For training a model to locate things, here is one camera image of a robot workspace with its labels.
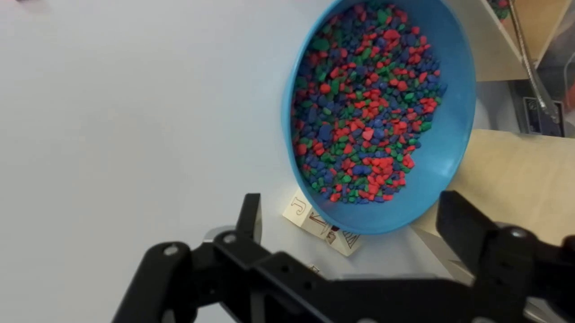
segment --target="blue bead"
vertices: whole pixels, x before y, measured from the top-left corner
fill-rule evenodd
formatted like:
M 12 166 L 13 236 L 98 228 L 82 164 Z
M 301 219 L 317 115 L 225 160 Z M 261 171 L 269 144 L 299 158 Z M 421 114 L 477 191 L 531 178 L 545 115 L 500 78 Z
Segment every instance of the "blue bead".
M 384 133 L 385 133 L 385 132 L 384 132 L 382 128 L 378 128 L 378 130 L 375 132 L 375 137 L 376 137 L 376 139 L 384 139 Z
M 367 74 L 367 69 L 366 69 L 366 67 L 358 67 L 357 72 L 358 72 L 360 76 L 366 76 L 366 74 Z
M 335 110 L 337 105 L 335 105 L 333 101 L 328 101 L 328 103 L 326 103 L 326 108 L 328 108 L 328 110 Z
M 378 38 L 376 45 L 384 49 L 387 45 L 385 38 Z
M 355 167 L 355 176 L 362 176 L 362 175 L 364 175 L 362 166 L 357 166 L 357 167 Z
M 324 96 L 319 97 L 321 106 L 328 106 L 328 99 Z

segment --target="wooden cabinet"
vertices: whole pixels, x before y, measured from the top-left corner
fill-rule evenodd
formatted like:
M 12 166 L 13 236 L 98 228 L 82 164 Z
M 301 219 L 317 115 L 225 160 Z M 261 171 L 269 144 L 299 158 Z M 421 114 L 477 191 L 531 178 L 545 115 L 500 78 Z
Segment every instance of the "wooden cabinet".
M 447 0 L 459 17 L 477 62 L 479 81 L 527 79 L 511 18 L 493 13 L 490 0 Z M 540 65 L 572 0 L 517 0 L 527 45 Z

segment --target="red bead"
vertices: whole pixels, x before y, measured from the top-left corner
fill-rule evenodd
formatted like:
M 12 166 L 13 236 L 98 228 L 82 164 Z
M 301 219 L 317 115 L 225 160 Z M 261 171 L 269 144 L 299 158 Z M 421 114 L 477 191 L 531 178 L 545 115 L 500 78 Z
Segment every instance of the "red bead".
M 306 155 L 308 153 L 308 148 L 305 144 L 299 144 L 299 155 Z
M 367 130 L 362 133 L 362 137 L 364 137 L 366 140 L 373 140 L 375 130 L 373 130 L 373 128 L 367 128 Z
M 407 92 L 407 90 L 409 90 L 409 83 L 407 83 L 407 81 L 400 81 L 400 83 L 398 83 L 398 90 L 400 90 L 400 92 Z
M 324 96 L 332 94 L 332 87 L 328 83 L 321 85 L 321 94 Z

